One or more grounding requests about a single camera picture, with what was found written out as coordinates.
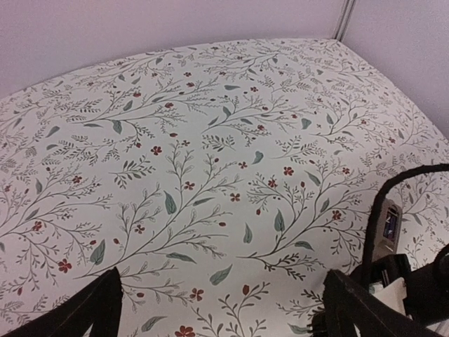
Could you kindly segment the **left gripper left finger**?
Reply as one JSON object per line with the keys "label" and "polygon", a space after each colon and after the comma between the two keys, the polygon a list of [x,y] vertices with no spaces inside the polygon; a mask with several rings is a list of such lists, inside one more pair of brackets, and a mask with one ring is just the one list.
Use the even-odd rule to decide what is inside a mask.
{"label": "left gripper left finger", "polygon": [[123,291],[117,268],[101,274],[67,302],[8,332],[18,336],[117,336]]}

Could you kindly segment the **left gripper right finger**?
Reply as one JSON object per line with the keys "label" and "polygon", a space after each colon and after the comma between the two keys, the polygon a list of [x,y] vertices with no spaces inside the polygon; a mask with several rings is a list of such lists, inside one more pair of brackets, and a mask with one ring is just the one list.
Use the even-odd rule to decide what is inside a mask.
{"label": "left gripper right finger", "polygon": [[324,281],[323,304],[329,336],[434,336],[427,327],[387,307],[362,286],[330,270]]}

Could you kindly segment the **white remote control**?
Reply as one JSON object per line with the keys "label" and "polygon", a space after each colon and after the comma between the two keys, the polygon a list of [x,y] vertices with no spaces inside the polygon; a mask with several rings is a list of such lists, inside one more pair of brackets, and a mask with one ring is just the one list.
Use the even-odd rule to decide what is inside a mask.
{"label": "white remote control", "polygon": [[373,261],[397,253],[402,221],[402,208],[385,199],[376,224]]}

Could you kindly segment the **dark battery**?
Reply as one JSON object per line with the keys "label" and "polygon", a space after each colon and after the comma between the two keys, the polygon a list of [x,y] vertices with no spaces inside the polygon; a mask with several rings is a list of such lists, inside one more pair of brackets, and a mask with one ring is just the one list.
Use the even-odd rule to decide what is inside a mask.
{"label": "dark battery", "polygon": [[388,239],[390,242],[395,243],[397,228],[398,228],[398,216],[395,214],[388,214],[382,234],[383,237],[385,239]]}

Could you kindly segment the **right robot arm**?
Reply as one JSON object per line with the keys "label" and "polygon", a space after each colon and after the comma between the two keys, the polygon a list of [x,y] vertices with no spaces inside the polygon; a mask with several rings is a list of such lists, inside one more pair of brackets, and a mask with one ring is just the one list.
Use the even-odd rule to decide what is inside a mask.
{"label": "right robot arm", "polygon": [[360,285],[368,289],[374,282],[373,275],[386,275],[383,283],[402,278],[407,297],[404,308],[413,316],[392,310],[378,300],[370,307],[376,327],[369,328],[381,336],[431,336],[428,325],[448,319],[448,247],[443,247],[433,263],[411,271],[408,262],[401,262],[402,254],[390,255],[373,261],[374,241],[366,240],[361,264]]}

